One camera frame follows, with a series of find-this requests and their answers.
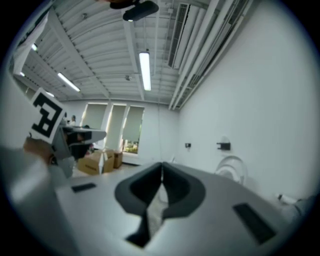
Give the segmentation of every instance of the ceiling lamp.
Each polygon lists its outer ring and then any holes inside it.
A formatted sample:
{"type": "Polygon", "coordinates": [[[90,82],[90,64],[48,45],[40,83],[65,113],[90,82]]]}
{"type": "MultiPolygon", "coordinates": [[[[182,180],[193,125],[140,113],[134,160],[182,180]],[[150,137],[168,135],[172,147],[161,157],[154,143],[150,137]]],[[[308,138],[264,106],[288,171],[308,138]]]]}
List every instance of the ceiling lamp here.
{"type": "Polygon", "coordinates": [[[51,97],[55,97],[51,92],[46,92],[46,94],[50,95],[51,97]]]}
{"type": "Polygon", "coordinates": [[[32,50],[36,51],[38,49],[38,46],[34,43],[34,44],[32,44],[31,48],[32,48],[32,50]]]}
{"type": "Polygon", "coordinates": [[[58,73],[58,77],[60,77],[68,86],[74,89],[77,92],[80,92],[80,89],[76,87],[68,78],[66,78],[62,73],[58,73]]]}
{"type": "Polygon", "coordinates": [[[151,91],[151,76],[150,76],[150,54],[149,52],[139,53],[143,87],[146,91],[151,91]]]}

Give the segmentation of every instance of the duct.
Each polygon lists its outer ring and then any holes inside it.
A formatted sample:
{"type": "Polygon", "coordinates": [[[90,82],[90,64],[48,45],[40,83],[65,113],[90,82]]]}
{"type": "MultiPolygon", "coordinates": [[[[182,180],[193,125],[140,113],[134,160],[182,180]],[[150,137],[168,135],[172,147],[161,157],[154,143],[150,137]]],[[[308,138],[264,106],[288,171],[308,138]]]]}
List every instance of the duct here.
{"type": "Polygon", "coordinates": [[[198,55],[198,57],[196,58],[196,61],[195,63],[193,64],[193,67],[191,69],[191,72],[189,73],[183,87],[182,87],[182,90],[180,91],[180,94],[178,96],[178,98],[176,99],[175,101],[175,104],[173,106],[173,109],[176,108],[179,100],[181,99],[184,91],[186,90],[189,82],[191,81],[191,79],[193,78],[193,75],[197,72],[197,70],[199,69],[200,65],[202,64],[203,60],[206,58],[206,55],[208,54],[211,46],[213,45],[213,43],[215,42],[215,40],[217,39],[217,35],[218,33],[220,32],[220,29],[224,23],[224,20],[225,20],[225,17],[230,9],[230,7],[232,6],[234,0],[226,0],[222,9],[221,9],[221,12],[219,13],[213,27],[212,27],[212,30],[210,31],[207,39],[205,40],[205,43],[198,55]]]}
{"type": "Polygon", "coordinates": [[[201,27],[200,27],[200,30],[196,36],[196,39],[194,41],[194,44],[193,44],[193,47],[191,48],[190,50],[190,54],[186,60],[186,63],[184,65],[184,68],[183,68],[183,71],[181,72],[181,75],[179,77],[179,80],[176,84],[176,87],[175,87],[175,90],[174,90],[174,94],[173,94],[173,97],[171,99],[171,102],[170,102],[170,105],[169,105],[169,110],[171,109],[174,101],[175,101],[175,98],[178,94],[178,91],[179,91],[179,88],[185,78],[185,76],[187,75],[187,72],[190,68],[190,66],[192,65],[197,53],[199,52],[200,50],[200,47],[202,46],[204,40],[206,39],[205,38],[205,35],[206,35],[206,32],[208,31],[209,27],[210,27],[210,24],[212,23],[212,20],[213,20],[213,17],[214,17],[214,12],[217,8],[217,5],[218,5],[218,2],[219,0],[212,0],[210,2],[210,5],[205,13],[205,16],[203,18],[203,22],[201,24],[201,27]]]}
{"type": "Polygon", "coordinates": [[[188,42],[188,44],[186,46],[185,53],[183,55],[183,59],[182,59],[182,62],[181,62],[181,65],[180,65],[180,69],[179,69],[179,75],[182,73],[182,71],[183,71],[183,69],[185,67],[187,58],[188,58],[189,53],[191,51],[191,47],[194,45],[194,42],[196,40],[196,35],[198,34],[198,31],[200,29],[202,21],[204,20],[205,14],[206,14],[206,10],[201,8],[199,10],[199,13],[198,13],[197,17],[196,17],[196,20],[195,20],[195,23],[194,23],[194,27],[193,27],[193,30],[191,32],[190,38],[189,38],[189,42],[188,42]]]}
{"type": "Polygon", "coordinates": [[[224,51],[226,50],[226,48],[228,47],[229,43],[232,41],[234,35],[236,34],[237,30],[239,29],[239,27],[241,26],[243,20],[245,19],[245,16],[247,15],[249,9],[251,8],[253,3],[253,0],[249,0],[243,7],[243,10],[240,12],[240,14],[238,15],[236,22],[234,23],[234,28],[231,28],[232,31],[230,33],[230,35],[227,37],[225,43],[223,44],[222,48],[218,51],[218,53],[216,54],[216,56],[214,57],[214,60],[209,64],[209,66],[206,68],[206,70],[204,71],[204,74],[201,76],[201,78],[199,79],[199,81],[197,83],[194,83],[194,86],[192,87],[192,90],[190,91],[190,93],[187,95],[187,97],[183,100],[183,102],[181,103],[179,109],[181,109],[186,102],[188,101],[188,99],[195,93],[196,89],[202,84],[202,81],[207,77],[207,75],[213,70],[214,66],[216,65],[216,63],[221,59],[221,57],[223,56],[222,54],[224,53],[224,51]]]}

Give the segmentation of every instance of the black cutout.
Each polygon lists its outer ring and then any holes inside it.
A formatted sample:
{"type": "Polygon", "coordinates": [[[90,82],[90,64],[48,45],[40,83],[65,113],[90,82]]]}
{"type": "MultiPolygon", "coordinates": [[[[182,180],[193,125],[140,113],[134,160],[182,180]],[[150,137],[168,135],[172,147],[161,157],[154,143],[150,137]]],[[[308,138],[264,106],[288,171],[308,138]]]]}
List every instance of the black cutout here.
{"type": "Polygon", "coordinates": [[[206,196],[205,186],[200,180],[166,162],[163,163],[163,185],[169,203],[163,211],[163,219],[189,216],[206,196]]]}
{"type": "Polygon", "coordinates": [[[233,209],[260,245],[276,235],[247,203],[235,205],[233,209]]]}
{"type": "Polygon", "coordinates": [[[188,175],[168,163],[156,163],[123,181],[115,188],[114,196],[122,208],[130,214],[141,216],[138,230],[127,237],[140,247],[150,240],[147,208],[161,185],[168,194],[169,207],[163,211],[162,219],[186,217],[203,202],[206,190],[195,177],[188,175]]]}
{"type": "Polygon", "coordinates": [[[78,186],[72,186],[72,190],[74,193],[78,193],[84,190],[89,190],[89,189],[93,189],[96,187],[96,184],[93,183],[87,183],[87,184],[82,184],[82,185],[78,185],[78,186]]]}

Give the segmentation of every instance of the black rubber pad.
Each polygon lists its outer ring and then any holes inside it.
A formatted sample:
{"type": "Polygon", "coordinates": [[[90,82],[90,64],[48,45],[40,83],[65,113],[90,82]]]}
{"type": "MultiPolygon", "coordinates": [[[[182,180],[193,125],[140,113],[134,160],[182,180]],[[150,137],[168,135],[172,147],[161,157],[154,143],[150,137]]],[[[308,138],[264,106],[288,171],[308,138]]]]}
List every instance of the black rubber pad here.
{"type": "Polygon", "coordinates": [[[93,189],[95,188],[96,185],[93,183],[86,183],[86,184],[82,184],[82,185],[78,185],[78,186],[72,186],[72,190],[74,193],[78,193],[84,190],[89,190],[89,189],[93,189]]]}
{"type": "Polygon", "coordinates": [[[235,205],[233,209],[260,245],[276,235],[247,203],[235,205]]]}

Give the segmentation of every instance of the floor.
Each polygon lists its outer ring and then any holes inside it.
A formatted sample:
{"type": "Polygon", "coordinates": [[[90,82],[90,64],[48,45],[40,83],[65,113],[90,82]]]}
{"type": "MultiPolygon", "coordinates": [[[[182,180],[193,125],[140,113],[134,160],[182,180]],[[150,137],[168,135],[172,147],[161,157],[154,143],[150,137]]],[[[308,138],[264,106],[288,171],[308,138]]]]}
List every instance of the floor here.
{"type": "MultiPolygon", "coordinates": [[[[133,165],[129,165],[129,164],[125,164],[123,163],[120,168],[118,168],[117,170],[128,170],[130,168],[134,168],[135,166],[133,165]]],[[[73,167],[73,173],[72,173],[72,178],[76,178],[76,177],[86,177],[89,176],[89,174],[86,174],[85,172],[82,172],[80,170],[78,170],[77,166],[75,165],[73,167]]]]}

